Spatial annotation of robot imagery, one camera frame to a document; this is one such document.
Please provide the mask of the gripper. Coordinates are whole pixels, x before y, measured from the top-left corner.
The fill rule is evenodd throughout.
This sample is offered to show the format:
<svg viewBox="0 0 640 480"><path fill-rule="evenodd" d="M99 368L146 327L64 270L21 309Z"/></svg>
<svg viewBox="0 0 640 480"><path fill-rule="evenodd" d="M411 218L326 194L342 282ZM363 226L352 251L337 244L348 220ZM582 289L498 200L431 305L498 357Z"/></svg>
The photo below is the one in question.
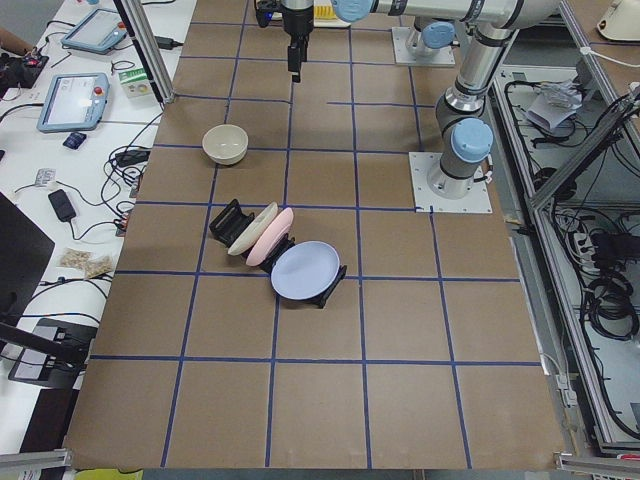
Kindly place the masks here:
<svg viewBox="0 0 640 480"><path fill-rule="evenodd" d="M284 31L292 40L287 48L287 65L293 83L301 82L303 64L307 61L307 37L314 29L313 0L283 0Z"/></svg>

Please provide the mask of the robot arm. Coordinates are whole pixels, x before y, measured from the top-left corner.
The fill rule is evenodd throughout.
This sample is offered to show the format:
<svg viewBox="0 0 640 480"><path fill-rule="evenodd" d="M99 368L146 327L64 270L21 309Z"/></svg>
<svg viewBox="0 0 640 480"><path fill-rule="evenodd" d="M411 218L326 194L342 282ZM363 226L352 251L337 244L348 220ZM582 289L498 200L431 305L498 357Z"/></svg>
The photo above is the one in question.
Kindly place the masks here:
<svg viewBox="0 0 640 480"><path fill-rule="evenodd" d="M450 21L415 17L406 48L417 63L434 63L450 51L454 39L455 29Z"/></svg>
<svg viewBox="0 0 640 480"><path fill-rule="evenodd" d="M480 119L485 94L518 30L549 17L557 1L333 1L337 17L354 23L372 13L457 20L475 26L454 84L440 97L436 118L443 138L439 163L427 175L436 195L464 198L474 174L493 144L491 128Z"/></svg>

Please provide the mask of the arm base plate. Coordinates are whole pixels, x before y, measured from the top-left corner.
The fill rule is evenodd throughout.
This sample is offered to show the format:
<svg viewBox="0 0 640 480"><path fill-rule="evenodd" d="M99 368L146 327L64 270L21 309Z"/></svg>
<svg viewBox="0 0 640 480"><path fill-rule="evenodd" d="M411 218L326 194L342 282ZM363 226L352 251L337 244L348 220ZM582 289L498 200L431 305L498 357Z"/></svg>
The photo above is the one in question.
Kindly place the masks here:
<svg viewBox="0 0 640 480"><path fill-rule="evenodd" d="M447 45L439 49L428 48L421 39L420 33L412 27L393 27L392 40L395 63L412 67L455 66L453 49Z"/></svg>
<svg viewBox="0 0 640 480"><path fill-rule="evenodd" d="M440 196L429 186L428 174L439 164L438 152L410 152L409 166L414 197L414 209L418 213L491 214L492 206L485 181L473 183L461 199Z"/></svg>

